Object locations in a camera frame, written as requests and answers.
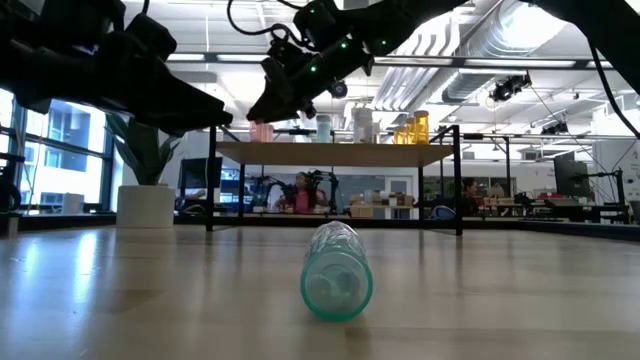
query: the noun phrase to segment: cardboard box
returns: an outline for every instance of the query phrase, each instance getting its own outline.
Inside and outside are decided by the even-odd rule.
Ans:
[[[372,206],[352,206],[351,207],[352,218],[372,218],[373,207]]]
[[[364,195],[351,195],[349,197],[349,204],[364,204]]]
[[[413,206],[413,196],[405,195],[404,196],[404,202],[402,203],[402,206]]]
[[[500,198],[498,199],[498,205],[513,205],[513,198]]]
[[[371,201],[374,205],[382,205],[382,196],[380,195],[380,190],[373,191]]]

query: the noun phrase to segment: pink container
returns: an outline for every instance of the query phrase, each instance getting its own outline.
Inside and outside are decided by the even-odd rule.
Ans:
[[[252,142],[273,141],[273,126],[271,124],[251,123],[249,127],[249,139]]]

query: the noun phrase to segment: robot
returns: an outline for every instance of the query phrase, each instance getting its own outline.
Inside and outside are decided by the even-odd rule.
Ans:
[[[231,122],[222,101],[168,71],[165,61],[176,41],[146,15],[149,0],[126,28],[120,0],[45,0],[39,16],[21,11],[17,0],[1,1],[0,87],[12,91],[20,105],[46,113],[51,99],[60,98],[134,116],[175,136]],[[324,91],[345,96],[345,76],[358,67],[370,74],[375,56],[391,53],[420,24],[467,0],[382,0],[354,10],[339,10],[332,0],[313,0],[304,7],[278,1],[297,9],[293,22],[301,39],[282,24],[242,31],[229,16],[243,34],[274,35],[269,57],[261,64],[264,92],[247,114],[255,122],[292,119],[299,111],[315,115],[316,96]],[[596,65],[598,49],[640,91],[640,40],[629,35],[640,34],[640,19],[624,0],[522,1],[575,24],[589,39]]]

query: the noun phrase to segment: white planter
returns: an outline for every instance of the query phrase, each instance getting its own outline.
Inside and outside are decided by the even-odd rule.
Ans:
[[[116,225],[129,229],[173,226],[175,191],[168,186],[120,186]]]

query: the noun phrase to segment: pink shirt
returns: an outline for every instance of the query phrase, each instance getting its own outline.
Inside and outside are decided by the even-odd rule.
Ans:
[[[309,208],[309,194],[306,191],[298,191],[296,193],[295,211],[301,213],[310,213],[312,210]]]

